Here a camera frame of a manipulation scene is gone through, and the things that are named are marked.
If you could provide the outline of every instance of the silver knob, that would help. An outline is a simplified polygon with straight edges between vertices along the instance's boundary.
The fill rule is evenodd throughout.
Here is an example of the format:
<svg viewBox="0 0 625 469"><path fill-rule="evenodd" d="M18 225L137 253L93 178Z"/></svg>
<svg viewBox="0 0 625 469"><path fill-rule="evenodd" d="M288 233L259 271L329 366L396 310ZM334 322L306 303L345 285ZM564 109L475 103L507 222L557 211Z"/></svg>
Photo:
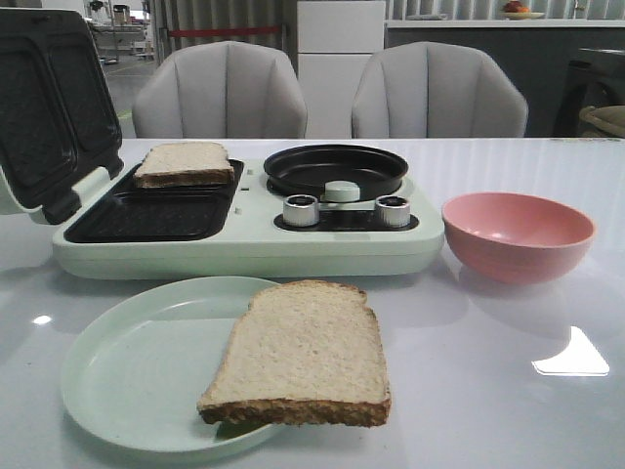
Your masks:
<svg viewBox="0 0 625 469"><path fill-rule="evenodd" d="M319 222L319 201L307 194L290 195L282 205L282 220L291 227L311 227Z"/></svg>
<svg viewBox="0 0 625 469"><path fill-rule="evenodd" d="M382 195L375 199L375 216L385 227L405 227L410 223L410 202L396 195Z"/></svg>

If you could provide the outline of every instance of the glossy table surface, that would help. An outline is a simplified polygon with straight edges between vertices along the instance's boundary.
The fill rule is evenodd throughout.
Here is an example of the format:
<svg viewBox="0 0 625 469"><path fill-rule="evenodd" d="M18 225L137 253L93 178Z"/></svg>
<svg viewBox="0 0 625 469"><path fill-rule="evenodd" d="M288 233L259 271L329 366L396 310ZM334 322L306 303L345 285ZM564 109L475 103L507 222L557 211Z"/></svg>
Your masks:
<svg viewBox="0 0 625 469"><path fill-rule="evenodd" d="M131 164L157 142L124 141L120 154ZM266 158L320 142L223 143L232 158ZM366 290L378 316L393 393L388 424L287 428L241 454L185 467L622 467L625 142L357 143L404 157L436 207L464 192L532 193L584 211L599 232L575 270L538 285L480 277L446 245L420 274L338 278ZM85 327L167 281L73 277L52 255L54 231L26 215L0 220L0 466L176 466L129 459L88 435L59 388L63 359Z"/></svg>

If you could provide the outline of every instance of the sandwich maker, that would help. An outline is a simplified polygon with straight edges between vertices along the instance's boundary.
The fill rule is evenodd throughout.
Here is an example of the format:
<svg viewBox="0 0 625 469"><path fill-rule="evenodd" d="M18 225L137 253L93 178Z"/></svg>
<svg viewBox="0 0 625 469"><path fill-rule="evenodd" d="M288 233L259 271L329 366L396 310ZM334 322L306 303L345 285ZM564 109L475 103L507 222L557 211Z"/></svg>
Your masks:
<svg viewBox="0 0 625 469"><path fill-rule="evenodd" d="M394 275L442 247L438 212L381 149L303 145L231 159L226 185L137 188L77 13L0 9L0 76L0 213L58 225L77 276Z"/></svg>

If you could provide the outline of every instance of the chair backrest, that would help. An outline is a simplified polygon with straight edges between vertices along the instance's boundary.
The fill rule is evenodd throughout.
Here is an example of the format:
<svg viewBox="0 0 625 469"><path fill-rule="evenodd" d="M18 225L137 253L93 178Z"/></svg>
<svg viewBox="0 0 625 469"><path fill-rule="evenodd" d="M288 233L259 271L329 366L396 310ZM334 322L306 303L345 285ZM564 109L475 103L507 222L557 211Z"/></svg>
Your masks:
<svg viewBox="0 0 625 469"><path fill-rule="evenodd" d="M132 113L139 138L303 138L307 122L286 54L234 41L174 52Z"/></svg>
<svg viewBox="0 0 625 469"><path fill-rule="evenodd" d="M374 54L352 108L355 138L522 137L527 102L485 52L416 42Z"/></svg>

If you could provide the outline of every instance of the black nonstick plate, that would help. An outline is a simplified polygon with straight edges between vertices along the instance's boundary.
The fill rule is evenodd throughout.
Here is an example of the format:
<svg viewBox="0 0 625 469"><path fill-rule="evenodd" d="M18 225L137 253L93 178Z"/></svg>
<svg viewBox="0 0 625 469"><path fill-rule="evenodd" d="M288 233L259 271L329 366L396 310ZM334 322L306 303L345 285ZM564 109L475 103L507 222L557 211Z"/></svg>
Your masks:
<svg viewBox="0 0 625 469"><path fill-rule="evenodd" d="M191 241L222 230L243 162L231 159L234 181L225 185L137 188L130 171L69 229L76 243Z"/></svg>
<svg viewBox="0 0 625 469"><path fill-rule="evenodd" d="M350 181L359 200L399 189L408 163L394 153L356 145L311 145L286 149L265 161L270 188L283 195L306 193L321 198L325 184Z"/></svg>

